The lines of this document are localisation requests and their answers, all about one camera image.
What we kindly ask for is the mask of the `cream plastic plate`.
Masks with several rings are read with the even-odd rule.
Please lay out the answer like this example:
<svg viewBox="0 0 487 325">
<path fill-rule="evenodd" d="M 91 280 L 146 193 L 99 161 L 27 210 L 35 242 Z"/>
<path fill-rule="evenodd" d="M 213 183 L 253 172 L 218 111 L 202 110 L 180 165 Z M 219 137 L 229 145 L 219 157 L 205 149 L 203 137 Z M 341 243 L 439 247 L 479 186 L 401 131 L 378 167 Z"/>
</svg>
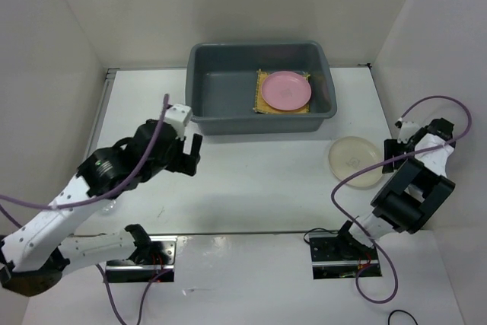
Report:
<svg viewBox="0 0 487 325">
<path fill-rule="evenodd" d="M 328 152 L 329 168 L 340 181 L 366 167 L 382 162 L 382 157 L 376 145 L 357 136 L 335 140 Z M 381 168 L 378 167 L 350 180 L 347 185 L 366 189 L 375 186 L 381 178 Z"/>
</svg>

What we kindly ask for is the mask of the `woven bamboo tray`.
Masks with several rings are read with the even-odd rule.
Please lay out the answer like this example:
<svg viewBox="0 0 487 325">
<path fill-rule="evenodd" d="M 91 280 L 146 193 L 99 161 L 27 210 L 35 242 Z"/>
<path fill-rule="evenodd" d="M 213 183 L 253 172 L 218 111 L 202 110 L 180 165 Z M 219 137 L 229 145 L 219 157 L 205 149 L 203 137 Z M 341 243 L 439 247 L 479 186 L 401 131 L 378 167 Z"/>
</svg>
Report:
<svg viewBox="0 0 487 325">
<path fill-rule="evenodd" d="M 263 71 L 262 69 L 259 69 L 257 71 L 257 83 L 256 83 L 256 93 L 255 93 L 255 102 L 254 102 L 254 108 L 253 110 L 256 112 L 256 113 L 263 113 L 263 114 L 280 114 L 280 115 L 284 115 L 284 114 L 307 114 L 310 112 L 310 100 L 309 102 L 307 103 L 307 105 L 305 107 L 302 107 L 298 110 L 295 110 L 295 111 L 290 111 L 290 112 L 285 112 L 285 111 L 281 111 L 281 110 L 276 110 L 272 107 L 270 107 L 262 98 L 262 96 L 260 95 L 260 87 L 261 87 L 261 84 L 263 82 L 263 79 L 270 75 L 271 73 L 273 72 L 265 72 Z M 303 75 L 308 81 L 309 81 L 309 77 L 310 75 L 309 74 L 300 74 L 300 75 Z"/>
</svg>

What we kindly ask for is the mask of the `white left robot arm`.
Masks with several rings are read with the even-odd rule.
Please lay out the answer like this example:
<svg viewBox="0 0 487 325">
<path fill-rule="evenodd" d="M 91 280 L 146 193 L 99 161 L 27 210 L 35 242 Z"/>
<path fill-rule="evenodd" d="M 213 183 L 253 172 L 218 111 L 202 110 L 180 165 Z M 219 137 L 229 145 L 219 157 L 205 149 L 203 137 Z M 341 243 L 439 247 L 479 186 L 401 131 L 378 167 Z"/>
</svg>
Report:
<svg viewBox="0 0 487 325">
<path fill-rule="evenodd" d="M 162 264 L 160 247 L 139 224 L 115 234 L 77 236 L 75 230 L 109 201 L 166 170 L 194 176 L 202 136 L 185 135 L 173 123 L 149 119 L 134 136 L 95 150 L 65 189 L 31 221 L 1 238 L 1 286 L 25 297 L 51 289 L 71 272 L 111 260 Z"/>
</svg>

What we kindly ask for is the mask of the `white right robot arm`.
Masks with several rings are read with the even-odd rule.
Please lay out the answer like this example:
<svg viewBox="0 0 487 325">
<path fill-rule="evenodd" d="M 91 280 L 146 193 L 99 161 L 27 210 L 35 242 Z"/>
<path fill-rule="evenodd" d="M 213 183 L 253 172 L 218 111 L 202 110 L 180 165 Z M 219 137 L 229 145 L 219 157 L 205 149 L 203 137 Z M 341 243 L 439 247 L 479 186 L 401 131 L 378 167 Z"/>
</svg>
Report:
<svg viewBox="0 0 487 325">
<path fill-rule="evenodd" d="M 373 241 L 393 232 L 416 233 L 454 191 L 446 164 L 454 152 L 453 123 L 433 119 L 427 126 L 403 122 L 397 139 L 384 141 L 388 163 L 350 181 L 357 188 L 376 184 L 384 174 L 390 179 L 371 202 L 372 211 L 347 221 L 334 239 L 333 249 L 344 260 L 364 258 Z"/>
</svg>

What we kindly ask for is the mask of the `pink plastic plate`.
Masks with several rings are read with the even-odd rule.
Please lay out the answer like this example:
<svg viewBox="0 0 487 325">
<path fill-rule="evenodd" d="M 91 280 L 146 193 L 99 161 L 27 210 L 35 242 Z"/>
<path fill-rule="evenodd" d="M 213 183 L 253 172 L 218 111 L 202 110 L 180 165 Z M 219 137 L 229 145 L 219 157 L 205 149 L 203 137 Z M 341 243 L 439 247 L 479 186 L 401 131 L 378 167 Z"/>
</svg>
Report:
<svg viewBox="0 0 487 325">
<path fill-rule="evenodd" d="M 311 99 L 309 81 L 296 72 L 273 72 L 263 79 L 260 95 L 272 108 L 285 112 L 305 107 Z"/>
</svg>

